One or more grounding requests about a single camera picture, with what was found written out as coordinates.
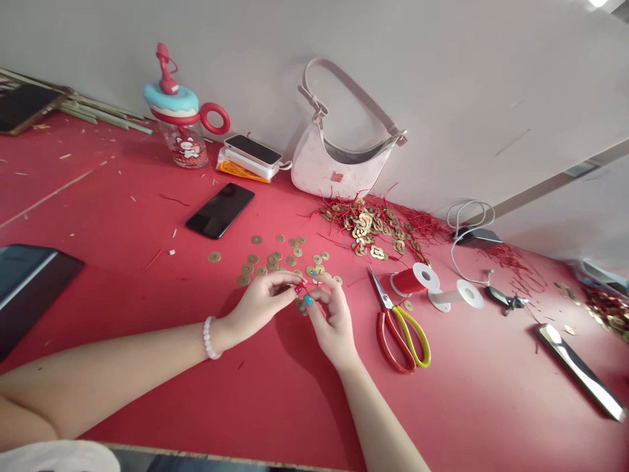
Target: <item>thread spool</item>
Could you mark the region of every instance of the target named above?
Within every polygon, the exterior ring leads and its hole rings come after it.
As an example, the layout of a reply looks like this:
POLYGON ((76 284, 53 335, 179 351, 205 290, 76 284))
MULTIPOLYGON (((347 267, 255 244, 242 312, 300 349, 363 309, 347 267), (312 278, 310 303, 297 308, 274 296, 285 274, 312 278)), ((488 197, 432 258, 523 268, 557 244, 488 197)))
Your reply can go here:
POLYGON ((485 306, 485 300, 476 287, 463 279, 457 281, 455 290, 450 290, 449 292, 439 289, 430 290, 428 297, 434 307, 444 313, 450 311, 451 304, 458 302, 466 302, 469 306, 476 309, 481 309, 485 306))
POLYGON ((424 290, 438 290, 440 285, 437 272, 420 262, 415 262, 410 269, 391 274, 393 290, 403 297, 424 290))

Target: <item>black smartphone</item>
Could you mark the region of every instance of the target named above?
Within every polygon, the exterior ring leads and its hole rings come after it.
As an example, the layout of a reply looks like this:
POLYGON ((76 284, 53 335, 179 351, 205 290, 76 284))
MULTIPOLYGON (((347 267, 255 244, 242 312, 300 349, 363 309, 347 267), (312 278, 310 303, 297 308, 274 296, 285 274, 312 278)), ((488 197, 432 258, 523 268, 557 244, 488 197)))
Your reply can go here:
POLYGON ((20 134, 65 99, 57 90, 21 85, 0 97, 0 134, 20 134))
POLYGON ((236 184, 227 184, 185 225, 211 239, 219 239, 256 194, 236 184))
POLYGON ((272 168, 275 163, 282 158, 280 153, 277 153, 241 134, 237 134, 236 136, 232 136, 230 139, 226 139, 225 145, 229 149, 233 149, 237 153, 247 156, 249 159, 263 165, 264 167, 272 168))

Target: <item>phone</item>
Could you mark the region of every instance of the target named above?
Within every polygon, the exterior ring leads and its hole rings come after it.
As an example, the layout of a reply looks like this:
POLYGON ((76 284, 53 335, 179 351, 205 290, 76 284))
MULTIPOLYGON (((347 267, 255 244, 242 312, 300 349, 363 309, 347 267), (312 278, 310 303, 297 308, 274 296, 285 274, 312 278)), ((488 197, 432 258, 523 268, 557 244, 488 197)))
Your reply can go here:
POLYGON ((561 334, 549 324, 544 324, 537 330, 537 336, 598 408, 622 423, 627 416, 627 409, 563 340, 561 334))
POLYGON ((252 161, 257 162, 264 167, 273 168, 277 161, 282 158, 280 153, 277 153, 241 134, 237 134, 236 136, 232 136, 230 139, 225 140, 225 145, 229 149, 233 149, 237 153, 247 156, 252 161))
POLYGON ((0 97, 0 134, 20 134, 65 99, 66 95, 58 90, 20 85, 0 97))
POLYGON ((211 239, 219 239, 256 194, 236 184, 227 184, 185 225, 211 239))

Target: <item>white phone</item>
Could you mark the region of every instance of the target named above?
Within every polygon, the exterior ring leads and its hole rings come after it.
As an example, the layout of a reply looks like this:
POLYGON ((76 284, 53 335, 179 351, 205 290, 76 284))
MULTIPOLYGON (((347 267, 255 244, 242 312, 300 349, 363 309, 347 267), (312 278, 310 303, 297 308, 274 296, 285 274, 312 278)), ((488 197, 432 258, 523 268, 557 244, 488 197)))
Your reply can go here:
POLYGON ((280 153, 277 153, 241 134, 237 134, 236 136, 232 136, 230 139, 226 139, 225 145, 229 149, 232 149, 233 151, 251 159, 253 162, 257 162, 258 164, 268 168, 275 167, 280 159, 282 159, 282 155, 280 153))

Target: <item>woman's right hand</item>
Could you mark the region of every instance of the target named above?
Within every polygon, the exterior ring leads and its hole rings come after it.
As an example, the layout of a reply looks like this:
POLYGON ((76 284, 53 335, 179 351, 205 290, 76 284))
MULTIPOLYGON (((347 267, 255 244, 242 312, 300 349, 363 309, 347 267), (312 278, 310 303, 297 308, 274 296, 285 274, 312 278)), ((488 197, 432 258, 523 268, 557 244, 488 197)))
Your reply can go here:
POLYGON ((319 346, 339 372, 352 369, 360 364, 360 357, 354 345, 352 317, 345 299, 345 293, 336 280, 329 275, 314 278, 330 291, 316 288, 303 299, 302 308, 313 322, 319 346), (317 302, 327 311, 327 319, 321 312, 317 302))

